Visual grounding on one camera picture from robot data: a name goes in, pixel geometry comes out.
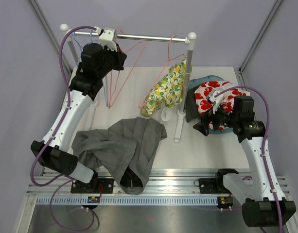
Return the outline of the dark grey dotted skirt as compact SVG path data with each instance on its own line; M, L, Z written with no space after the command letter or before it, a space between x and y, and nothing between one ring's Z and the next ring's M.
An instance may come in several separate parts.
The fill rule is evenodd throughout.
M191 122L192 120L201 118L198 111L196 98L193 90L187 93L185 110L186 110L187 123Z

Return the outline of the blue wire hanger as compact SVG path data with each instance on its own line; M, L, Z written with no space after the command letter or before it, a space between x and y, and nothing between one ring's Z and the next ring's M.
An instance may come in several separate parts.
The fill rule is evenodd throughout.
M78 42L78 40L76 39L76 35L75 35L75 32L72 33L72 39L73 41L77 44L80 52L79 52L79 55L78 55L78 60L76 62L76 64L78 65L80 62L81 62L81 52L83 51L83 47L81 46L81 44Z
M98 39L93 39L93 30L90 31L89 37L91 40L91 43L98 43L99 44L99 40ZM102 79L102 84L103 84L103 90L104 90L104 95L105 95L105 105L106 107L108 107L108 89L107 89L107 84L106 84L106 77L104 77Z

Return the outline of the red poppy white skirt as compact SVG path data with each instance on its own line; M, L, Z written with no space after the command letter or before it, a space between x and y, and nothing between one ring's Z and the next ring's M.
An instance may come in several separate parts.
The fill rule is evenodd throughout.
M220 132L237 123L254 120L250 92L229 81L204 82L194 95L200 120L193 128L205 136L211 131Z

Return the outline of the plain grey skirt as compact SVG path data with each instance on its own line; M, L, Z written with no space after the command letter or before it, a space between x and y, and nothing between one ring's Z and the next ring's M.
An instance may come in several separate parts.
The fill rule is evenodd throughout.
M78 131L71 148L83 165L104 166L121 189L132 195L144 191L165 126L153 118L121 119L108 129Z

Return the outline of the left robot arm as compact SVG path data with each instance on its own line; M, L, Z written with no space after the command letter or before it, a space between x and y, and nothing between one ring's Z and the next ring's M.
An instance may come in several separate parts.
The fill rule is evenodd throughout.
M86 44L61 112L43 139L31 144L36 163L82 183L82 188L88 193L98 189L98 176L75 155L68 153L71 139L83 114L103 87L103 78L112 70L123 70L126 58L118 43L113 47Z

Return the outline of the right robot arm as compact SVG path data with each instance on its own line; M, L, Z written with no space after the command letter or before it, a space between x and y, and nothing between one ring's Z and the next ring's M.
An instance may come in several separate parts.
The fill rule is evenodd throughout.
M205 136L214 129L227 126L237 135L248 160L253 187L248 186L239 172L231 168L217 170L214 178L199 179L202 193L232 194L242 206L242 216L248 227L282 228L296 212L293 201L287 200L276 178L265 136L263 122L255 121L254 100L250 96L236 96L233 111L222 106L207 110L193 128Z

